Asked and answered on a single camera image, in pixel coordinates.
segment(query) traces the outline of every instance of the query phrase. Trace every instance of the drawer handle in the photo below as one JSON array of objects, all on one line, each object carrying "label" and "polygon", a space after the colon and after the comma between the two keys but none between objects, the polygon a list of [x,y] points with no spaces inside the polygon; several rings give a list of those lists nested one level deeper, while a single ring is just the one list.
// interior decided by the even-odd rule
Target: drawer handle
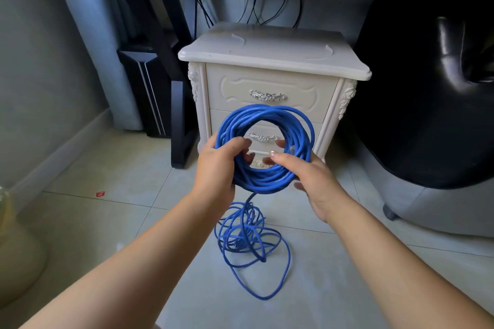
[{"label": "drawer handle", "polygon": [[264,135],[259,135],[259,134],[252,133],[252,132],[249,132],[249,137],[254,138],[258,142],[264,142],[264,143],[274,142],[275,140],[281,139],[280,137],[278,137],[276,135],[264,136]]},{"label": "drawer handle", "polygon": [[268,93],[262,93],[257,90],[250,90],[249,91],[250,96],[253,96],[259,100],[263,101],[281,101],[281,100],[287,100],[287,96],[285,94],[268,94]]}]

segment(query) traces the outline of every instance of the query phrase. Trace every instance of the blue cable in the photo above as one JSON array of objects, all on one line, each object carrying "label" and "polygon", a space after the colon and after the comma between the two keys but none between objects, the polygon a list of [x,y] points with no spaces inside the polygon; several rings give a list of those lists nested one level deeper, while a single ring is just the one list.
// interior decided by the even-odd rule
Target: blue cable
[{"label": "blue cable", "polygon": [[[311,134],[310,139],[300,121],[290,112],[298,114],[307,123]],[[244,136],[247,130],[259,121],[269,121],[280,128],[286,141],[285,152],[290,152],[290,148],[293,151],[294,148],[294,156],[310,161],[315,139],[312,123],[298,109],[281,105],[252,104],[233,111],[219,128],[215,148],[221,147],[232,138]],[[229,210],[232,209],[234,212],[219,219],[219,228],[214,228],[214,235],[218,239],[218,246],[225,262],[230,266],[240,285],[256,298],[268,300],[275,296],[283,286],[290,267],[290,247],[280,232],[265,227],[265,217],[259,208],[252,204],[251,200],[256,194],[273,194],[283,190],[292,182],[295,175],[285,167],[277,164],[267,169],[252,168],[247,165],[241,154],[234,158],[234,162],[233,183],[252,192],[252,194],[245,203],[232,202]],[[278,241],[276,243],[263,241],[262,239],[265,236],[275,236]],[[235,268],[245,268],[258,261],[265,263],[266,257],[281,242],[285,244],[288,251],[287,267],[275,291],[269,295],[260,296],[240,280]],[[226,251],[233,253],[251,252],[255,259],[246,264],[232,264],[226,256]]]}]

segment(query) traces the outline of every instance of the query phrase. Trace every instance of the nightstand top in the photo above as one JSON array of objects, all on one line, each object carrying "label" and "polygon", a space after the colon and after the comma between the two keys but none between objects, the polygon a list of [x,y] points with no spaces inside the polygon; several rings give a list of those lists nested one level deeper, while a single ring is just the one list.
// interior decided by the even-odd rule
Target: nightstand top
[{"label": "nightstand top", "polygon": [[359,81],[372,75],[341,33],[325,30],[220,22],[183,47],[178,58]]}]

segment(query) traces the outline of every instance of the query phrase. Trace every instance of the person's left arm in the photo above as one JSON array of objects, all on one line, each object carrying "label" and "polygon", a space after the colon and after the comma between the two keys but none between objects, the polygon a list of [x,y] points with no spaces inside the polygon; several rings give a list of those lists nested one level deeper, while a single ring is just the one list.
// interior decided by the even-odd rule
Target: person's left arm
[{"label": "person's left arm", "polygon": [[237,137],[202,149],[192,191],[151,229],[71,285],[21,329],[152,328],[171,292],[235,195],[233,158],[247,155]]}]

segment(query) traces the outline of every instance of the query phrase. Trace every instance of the embossed drawer panel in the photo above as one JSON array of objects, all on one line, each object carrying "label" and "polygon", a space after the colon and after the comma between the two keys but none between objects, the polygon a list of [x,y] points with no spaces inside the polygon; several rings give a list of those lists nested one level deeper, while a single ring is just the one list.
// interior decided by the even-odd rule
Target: embossed drawer panel
[{"label": "embossed drawer panel", "polygon": [[[214,133],[216,133],[219,130],[219,127],[221,126],[221,123],[223,122],[224,119],[230,114],[231,112],[226,112],[226,111],[218,111],[216,109],[211,109],[210,114],[211,114],[211,130]],[[302,125],[304,126],[304,129],[306,130],[307,134],[309,134],[309,128],[307,127],[307,124],[304,121],[301,121]],[[312,123],[312,126],[314,127],[314,133],[317,136],[319,135],[319,132],[321,131],[321,126],[322,124],[319,123]],[[255,124],[253,127],[251,127],[248,131],[247,134],[245,135],[246,138],[252,139],[252,145],[250,146],[251,150],[255,151],[264,151],[264,152],[270,152],[270,151],[283,151],[282,148],[279,148],[274,140],[271,142],[260,142],[255,140],[254,137],[249,136],[249,133],[254,133],[258,135],[259,137],[272,137],[272,136],[278,136],[280,139],[283,139],[283,134],[281,134],[280,129],[278,129],[277,126],[269,123],[268,121],[261,121]]]},{"label": "embossed drawer panel", "polygon": [[[234,111],[247,104],[288,105],[322,123],[338,78],[236,65],[206,64],[209,107]],[[257,94],[278,95],[282,100],[262,101]]]}]

